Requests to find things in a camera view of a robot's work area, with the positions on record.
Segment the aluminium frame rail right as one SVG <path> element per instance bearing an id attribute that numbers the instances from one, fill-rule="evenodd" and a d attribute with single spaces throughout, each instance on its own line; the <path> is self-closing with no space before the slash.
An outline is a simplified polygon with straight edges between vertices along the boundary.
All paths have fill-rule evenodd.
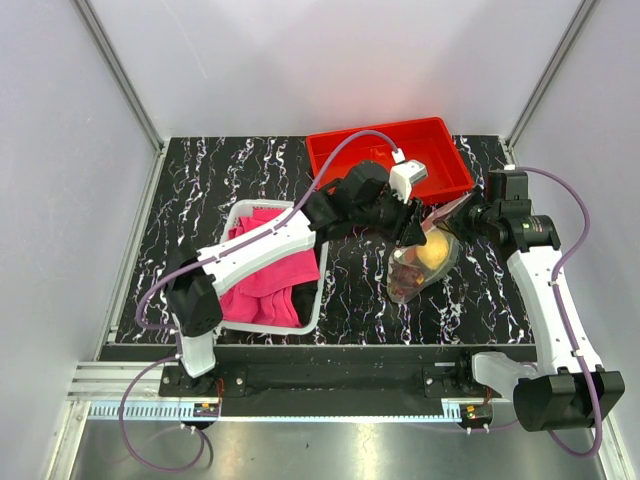
<path id="1" fill-rule="evenodd" d="M 505 145 L 509 151 L 515 149 L 525 129 L 533 119 L 538 107 L 553 85 L 574 46 L 586 28 L 591 17 L 600 5 L 599 0 L 581 0 L 566 26 L 552 55 L 547 61 L 539 79 L 537 80 L 528 100 L 519 114 L 513 128 L 505 138 Z"/>

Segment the aluminium frame rail left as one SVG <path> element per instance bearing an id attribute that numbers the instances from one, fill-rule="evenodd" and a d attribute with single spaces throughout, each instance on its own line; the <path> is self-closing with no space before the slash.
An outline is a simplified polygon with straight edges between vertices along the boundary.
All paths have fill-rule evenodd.
<path id="1" fill-rule="evenodd" d="M 133 83 L 126 73 L 92 2 L 88 0 L 71 0 L 71 4 L 92 38 L 107 70 L 115 81 L 147 142 L 155 152 L 160 152 L 164 146 L 164 140 L 159 134 L 154 122 L 151 120 Z"/>

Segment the white perforated plastic basket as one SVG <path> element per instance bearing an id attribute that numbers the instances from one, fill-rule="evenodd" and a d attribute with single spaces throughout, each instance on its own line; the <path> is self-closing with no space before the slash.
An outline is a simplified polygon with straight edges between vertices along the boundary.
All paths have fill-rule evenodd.
<path id="1" fill-rule="evenodd" d="M 229 237 L 229 231 L 232 227 L 240 224 L 239 218 L 249 216 L 255 210 L 259 209 L 276 209 L 286 210 L 287 208 L 293 208 L 294 203 L 292 201 L 284 200 L 266 200 L 266 199 L 247 199 L 240 200 L 234 206 L 231 207 L 220 242 L 226 242 Z M 319 322 L 320 310 L 322 305 L 322 297 L 324 291 L 324 278 L 326 273 L 326 264 L 328 258 L 329 245 L 324 243 L 317 245 L 314 249 L 317 265 L 320 273 L 320 278 L 317 282 L 316 292 L 313 300 L 313 304 L 307 308 L 305 307 L 302 314 L 299 314 L 302 326 L 300 328 L 289 328 L 272 325 L 261 325 L 245 322 L 234 322 L 223 320 L 220 323 L 221 328 L 227 330 L 257 333 L 257 334 L 270 334 L 270 335 L 297 335 L 302 336 L 311 333 Z"/>

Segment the black cloth in basket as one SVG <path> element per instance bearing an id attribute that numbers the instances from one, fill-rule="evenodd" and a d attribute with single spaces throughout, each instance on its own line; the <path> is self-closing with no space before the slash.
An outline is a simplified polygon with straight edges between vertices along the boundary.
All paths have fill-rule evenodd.
<path id="1" fill-rule="evenodd" d="M 317 281 L 305 282 L 292 287 L 291 302 L 302 327 L 307 326 L 311 321 L 317 293 Z"/>

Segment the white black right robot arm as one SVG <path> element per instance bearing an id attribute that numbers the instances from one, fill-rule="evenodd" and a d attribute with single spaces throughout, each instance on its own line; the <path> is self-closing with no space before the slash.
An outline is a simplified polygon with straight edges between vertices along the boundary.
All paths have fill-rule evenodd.
<path id="1" fill-rule="evenodd" d="M 605 369 L 587 338 L 564 275 L 570 255 L 553 220 L 533 213 L 529 173 L 490 171 L 485 188 L 462 198 L 446 224 L 461 240 L 487 240 L 505 263 L 534 334 L 537 363 L 476 353 L 454 371 L 454 384 L 470 397 L 494 390 L 529 432 L 598 428 L 624 393 L 624 380 Z"/>

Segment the red fake food piece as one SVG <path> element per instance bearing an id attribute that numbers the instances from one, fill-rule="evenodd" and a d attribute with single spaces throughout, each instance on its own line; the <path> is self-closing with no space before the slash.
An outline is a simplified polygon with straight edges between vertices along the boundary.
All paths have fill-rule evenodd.
<path id="1" fill-rule="evenodd" d="M 429 270 L 414 250 L 399 249 L 389 264 L 388 293 L 396 303 L 407 303 L 422 290 Z"/>

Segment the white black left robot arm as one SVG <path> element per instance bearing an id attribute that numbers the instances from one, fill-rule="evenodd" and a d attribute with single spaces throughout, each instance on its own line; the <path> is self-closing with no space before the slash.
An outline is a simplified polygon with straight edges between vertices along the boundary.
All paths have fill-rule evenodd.
<path id="1" fill-rule="evenodd" d="M 181 384 L 196 396 L 214 388 L 213 331 L 223 320 L 220 298 L 249 275 L 344 237 L 354 227 L 372 229 L 399 247 L 425 243 L 422 203 L 412 190 L 427 176 L 426 166 L 416 160 L 391 169 L 364 161 L 262 226 L 202 251 L 181 248 L 164 288 L 180 336 Z"/>

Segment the pink cloth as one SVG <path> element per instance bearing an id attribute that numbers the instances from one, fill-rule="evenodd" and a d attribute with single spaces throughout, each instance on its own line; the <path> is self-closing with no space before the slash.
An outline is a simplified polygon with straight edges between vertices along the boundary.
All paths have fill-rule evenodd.
<path id="1" fill-rule="evenodd" d="M 291 302 L 292 287 L 317 281 L 312 249 L 289 255 L 249 275 L 220 298 L 226 321 L 300 328 Z"/>

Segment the clear zip top bag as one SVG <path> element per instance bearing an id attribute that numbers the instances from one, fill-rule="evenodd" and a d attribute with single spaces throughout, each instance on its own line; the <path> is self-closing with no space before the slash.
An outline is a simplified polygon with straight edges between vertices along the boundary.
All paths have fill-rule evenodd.
<path id="1" fill-rule="evenodd" d="M 393 250 L 387 269 L 387 294 L 392 302 L 407 304 L 455 266 L 460 242 L 447 221 L 470 197 L 471 194 L 466 193 L 426 217 L 421 224 L 426 237 L 424 245 Z"/>

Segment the yellow fake fruit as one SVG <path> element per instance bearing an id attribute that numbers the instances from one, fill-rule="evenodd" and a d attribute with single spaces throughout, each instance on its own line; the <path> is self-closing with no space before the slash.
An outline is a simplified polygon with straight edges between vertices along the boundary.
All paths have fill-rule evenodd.
<path id="1" fill-rule="evenodd" d="M 436 270 L 449 255 L 449 242 L 439 229 L 431 230 L 426 239 L 426 244 L 416 249 L 416 255 L 427 268 Z"/>

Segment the aluminium frame rail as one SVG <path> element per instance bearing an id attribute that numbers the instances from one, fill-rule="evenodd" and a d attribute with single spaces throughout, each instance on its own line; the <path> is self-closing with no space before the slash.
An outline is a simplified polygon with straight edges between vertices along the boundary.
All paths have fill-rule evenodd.
<path id="1" fill-rule="evenodd" d="M 71 0 L 71 4 L 92 38 L 107 70 L 115 81 L 147 142 L 155 152 L 160 152 L 164 146 L 164 140 L 159 134 L 154 122 L 151 120 L 133 83 L 126 73 L 92 2 L 88 0 Z"/>
<path id="2" fill-rule="evenodd" d="M 525 129 L 533 119 L 538 107 L 553 85 L 574 46 L 586 28 L 591 17 L 600 5 L 599 0 L 581 0 L 566 26 L 552 55 L 547 61 L 539 79 L 537 80 L 528 100 L 519 114 L 513 128 L 505 138 L 505 145 L 509 151 L 515 149 Z"/>

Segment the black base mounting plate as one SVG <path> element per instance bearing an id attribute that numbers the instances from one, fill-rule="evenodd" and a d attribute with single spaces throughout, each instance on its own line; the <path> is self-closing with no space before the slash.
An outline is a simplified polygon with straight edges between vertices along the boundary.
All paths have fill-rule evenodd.
<path id="1" fill-rule="evenodd" d="M 225 417 L 418 417 L 480 400 L 464 361 L 486 346 L 220 346 L 199 378 L 165 366 L 163 397 L 222 396 Z"/>

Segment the red plastic tray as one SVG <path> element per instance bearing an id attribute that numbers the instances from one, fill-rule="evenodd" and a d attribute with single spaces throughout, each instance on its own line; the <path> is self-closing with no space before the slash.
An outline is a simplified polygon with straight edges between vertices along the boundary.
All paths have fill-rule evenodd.
<path id="1" fill-rule="evenodd" d="M 378 124 L 369 128 L 388 136 L 408 160 L 417 160 L 427 167 L 428 177 L 412 189 L 412 195 L 424 204 L 455 200 L 474 187 L 469 169 L 441 118 Z M 344 177 L 351 167 L 363 160 L 375 161 L 390 169 L 394 160 L 389 142 L 371 135 L 350 142 L 331 163 L 320 184 Z"/>

